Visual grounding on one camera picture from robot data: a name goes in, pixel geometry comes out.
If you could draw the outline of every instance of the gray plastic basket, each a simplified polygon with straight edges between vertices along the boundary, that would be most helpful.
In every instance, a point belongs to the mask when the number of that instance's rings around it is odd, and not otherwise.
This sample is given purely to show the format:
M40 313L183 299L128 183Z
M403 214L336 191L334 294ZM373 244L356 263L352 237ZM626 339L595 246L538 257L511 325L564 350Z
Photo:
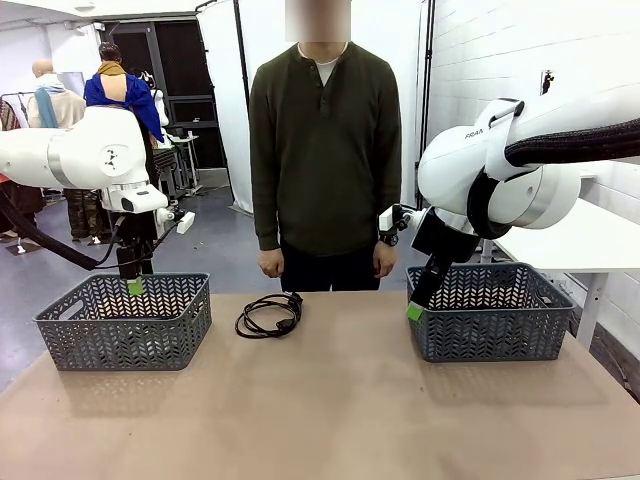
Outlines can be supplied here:
M209 275L94 275L35 317L58 370L181 370L211 326Z
M422 270L407 270L409 297ZM555 360L574 309L529 265L455 265L409 323L428 362Z

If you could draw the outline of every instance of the white curtain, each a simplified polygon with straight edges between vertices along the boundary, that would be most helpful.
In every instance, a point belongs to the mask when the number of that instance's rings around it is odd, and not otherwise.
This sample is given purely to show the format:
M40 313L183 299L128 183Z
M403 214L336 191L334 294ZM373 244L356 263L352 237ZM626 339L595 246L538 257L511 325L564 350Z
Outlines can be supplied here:
M215 87L222 144L227 155L236 206L253 213L249 159L249 115L242 82L240 48L232 0L208 6L198 15Z
M249 86L258 67L291 46L285 41L284 0L240 0ZM422 0L353 0L352 38L393 68L400 90L403 124L402 201L414 203L420 17ZM248 119L231 0L217 2L198 15L232 186L241 208L252 211Z

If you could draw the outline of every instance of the table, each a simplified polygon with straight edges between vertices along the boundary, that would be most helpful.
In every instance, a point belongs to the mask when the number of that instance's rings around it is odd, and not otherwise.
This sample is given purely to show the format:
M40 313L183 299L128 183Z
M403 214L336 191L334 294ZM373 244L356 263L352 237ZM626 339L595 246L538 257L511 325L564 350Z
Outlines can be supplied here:
M512 228L495 242L513 260L543 272L594 274L577 335L586 348L609 274L640 270L640 225L582 199L551 228Z
M189 194L191 196L194 196L201 188L202 185L199 184L199 175L198 175L198 170L196 168L196 153L195 153L195 146L193 144L193 142L195 142L198 138L198 136L192 135L191 132L189 132L189 136L186 138L180 138L180 137L174 137L174 136L170 136L169 139L171 140L171 142L174 145L178 145L178 146L184 146L186 145L187 147L187 151L189 153L189 169L190 169L190 176L191 176L191 180L192 180L192 185L190 185L189 188Z
M402 292L305 294L291 336L245 340L234 318L255 298L212 297L214 327L182 372L59 373L45 354L0 396L0 478L640 473L640 408L570 336L556 362L430 365Z
M160 193L164 193L170 201L178 200L182 196L178 193L174 178L174 171L180 168L179 158L176 147L153 149L153 162L158 172L158 190Z

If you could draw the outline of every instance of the gray floor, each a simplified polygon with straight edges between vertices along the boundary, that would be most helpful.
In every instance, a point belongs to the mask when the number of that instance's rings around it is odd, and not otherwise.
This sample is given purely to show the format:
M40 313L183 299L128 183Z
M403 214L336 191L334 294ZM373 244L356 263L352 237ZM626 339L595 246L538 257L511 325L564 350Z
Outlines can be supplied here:
M183 207L196 213L196 223L184 236L172 234L156 254L158 272L207 272L216 293L265 293L279 289L256 264L258 244L253 219L229 208L229 189L187 199ZM66 203L46 208L38 216L39 227L58 240L101 257L105 246L72 244ZM401 238L401 261L382 283L384 290L405 290L404 268L424 263L410 246L410 235ZM40 250L14 257L0 245L0 391L4 390L45 349L33 316L71 289L89 273L56 255Z

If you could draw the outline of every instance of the man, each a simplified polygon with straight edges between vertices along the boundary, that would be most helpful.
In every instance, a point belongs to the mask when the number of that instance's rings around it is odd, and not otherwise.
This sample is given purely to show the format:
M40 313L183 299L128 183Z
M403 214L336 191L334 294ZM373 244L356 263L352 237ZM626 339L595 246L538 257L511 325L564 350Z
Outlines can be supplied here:
M396 79L348 42L350 0L295 1L305 41L261 66L251 92L259 264L284 291L377 290L396 263L396 239L377 231L400 200Z

